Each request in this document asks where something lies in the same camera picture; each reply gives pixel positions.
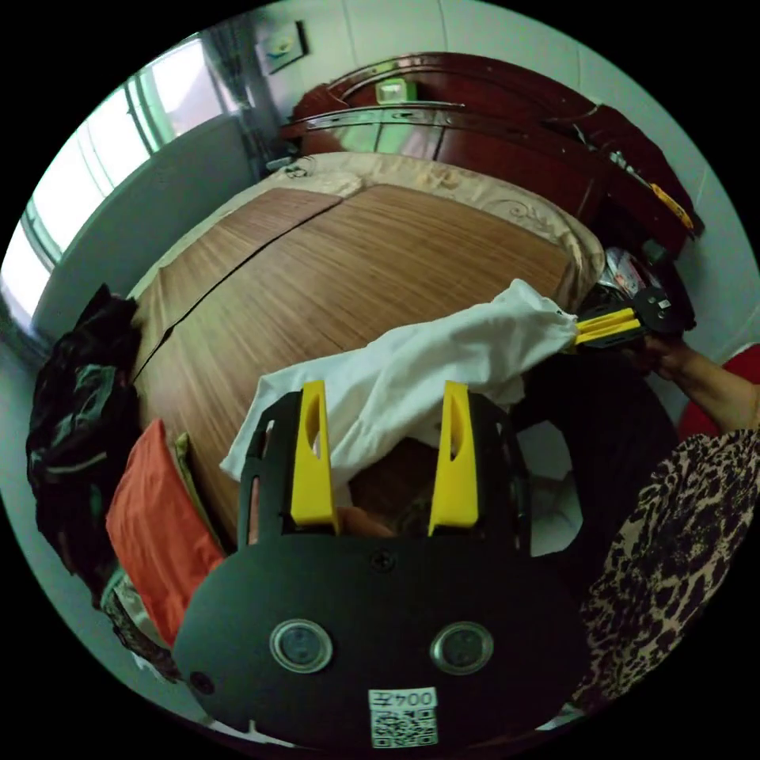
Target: window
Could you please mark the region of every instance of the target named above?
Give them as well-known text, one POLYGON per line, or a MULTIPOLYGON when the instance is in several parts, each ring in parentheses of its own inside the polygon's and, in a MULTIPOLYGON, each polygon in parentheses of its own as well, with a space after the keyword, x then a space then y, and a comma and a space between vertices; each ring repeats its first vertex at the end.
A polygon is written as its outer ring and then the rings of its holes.
POLYGON ((16 304, 34 314, 50 270, 79 230, 153 153, 236 107, 209 71, 198 36, 111 93, 55 156, 13 233, 0 279, 16 304))
POLYGON ((148 149, 129 112, 123 87, 99 106, 79 131, 86 131, 111 189, 148 160, 148 149))
POLYGON ((34 314, 50 272, 32 250, 21 224, 16 225, 10 238, 8 252, 2 260, 0 276, 18 305, 29 315, 34 314))
POLYGON ((32 194, 40 220, 62 251, 103 198, 79 150, 76 134, 66 141, 32 194))
POLYGON ((175 47, 144 70, 143 85, 146 89, 154 87, 159 110, 168 117, 172 137, 220 116, 225 109, 235 110, 226 87, 212 76, 197 37, 175 47))

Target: black object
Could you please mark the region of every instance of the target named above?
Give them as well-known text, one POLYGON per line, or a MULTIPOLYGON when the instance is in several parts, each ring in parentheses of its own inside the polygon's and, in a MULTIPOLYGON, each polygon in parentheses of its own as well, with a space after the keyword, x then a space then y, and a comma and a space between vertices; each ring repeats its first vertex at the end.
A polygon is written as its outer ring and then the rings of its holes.
POLYGON ((687 329, 688 322, 682 312, 674 307, 665 291, 658 287, 646 287, 636 293, 633 298, 624 298, 621 301, 602 304, 584 311, 578 317, 579 326, 583 322, 612 316, 625 309, 633 309, 636 319, 640 322, 639 327, 587 340, 578 344, 579 351, 625 348, 638 343, 650 333, 681 336, 687 329))
POLYGON ((566 549, 539 559, 580 604, 636 510, 640 490, 678 445, 678 433, 650 385, 618 351, 550 356, 530 372, 525 398, 510 417, 519 431, 548 421, 567 444, 583 525, 566 549))
POLYGON ((115 563, 105 512, 140 433, 127 382, 140 343, 136 309, 133 299, 99 288, 53 346, 32 399, 26 457, 37 528, 93 601, 115 563))
POLYGON ((303 747, 425 756, 554 717, 587 644, 561 579, 530 557, 530 494, 508 416, 469 395, 472 530, 336 537, 289 514, 301 396, 262 416, 241 479, 238 550, 199 586, 177 635, 174 659, 198 702, 232 728, 254 720, 303 747), (259 542, 247 545, 256 477, 259 542))
POLYGON ((678 313, 683 325, 682 330, 686 332, 693 330, 697 326, 694 306, 675 268, 673 257, 660 243, 654 240, 647 240, 641 246, 641 252, 646 257, 652 273, 662 283, 667 297, 673 304, 674 311, 678 313))

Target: clothes pile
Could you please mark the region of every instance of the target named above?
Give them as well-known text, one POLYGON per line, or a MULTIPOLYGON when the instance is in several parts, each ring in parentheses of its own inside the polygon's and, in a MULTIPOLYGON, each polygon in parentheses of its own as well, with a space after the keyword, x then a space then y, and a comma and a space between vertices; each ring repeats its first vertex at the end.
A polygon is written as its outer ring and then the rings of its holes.
POLYGON ((37 375, 26 440, 37 528, 95 607, 116 560, 106 512, 140 435, 128 381, 141 337, 136 310, 134 299, 98 289, 37 375))
POLYGON ((118 565, 101 609, 121 643, 170 682, 182 679, 171 647, 190 598, 226 557, 189 453, 186 432, 167 436, 153 420, 132 447, 105 523, 118 565))

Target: qr code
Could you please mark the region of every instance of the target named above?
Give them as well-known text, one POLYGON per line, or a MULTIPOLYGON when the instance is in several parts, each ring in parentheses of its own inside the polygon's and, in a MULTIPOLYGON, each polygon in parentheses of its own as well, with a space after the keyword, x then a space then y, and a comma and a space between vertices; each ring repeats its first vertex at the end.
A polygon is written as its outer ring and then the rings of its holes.
POLYGON ((372 746, 376 749, 423 747, 438 743, 435 710, 373 710, 372 746))

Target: hand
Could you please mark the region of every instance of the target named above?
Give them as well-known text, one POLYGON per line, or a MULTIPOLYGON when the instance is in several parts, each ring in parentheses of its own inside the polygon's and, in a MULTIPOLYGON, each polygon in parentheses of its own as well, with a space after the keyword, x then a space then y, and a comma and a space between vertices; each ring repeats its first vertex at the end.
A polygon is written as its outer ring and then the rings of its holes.
MULTIPOLYGON (((258 514, 259 507, 259 479, 253 482, 253 493, 251 494, 251 522, 248 532, 248 543, 255 544, 258 538, 258 531, 255 527, 256 520, 254 515, 258 514)), ((349 536, 364 536, 365 538, 393 538, 395 533, 382 522, 372 517, 369 513, 358 507, 342 507, 338 510, 338 519, 340 520, 340 529, 342 533, 349 536)))
POLYGON ((681 338, 647 335, 644 347, 633 351, 633 363, 643 372, 654 370, 663 380, 678 380, 694 352, 681 338))

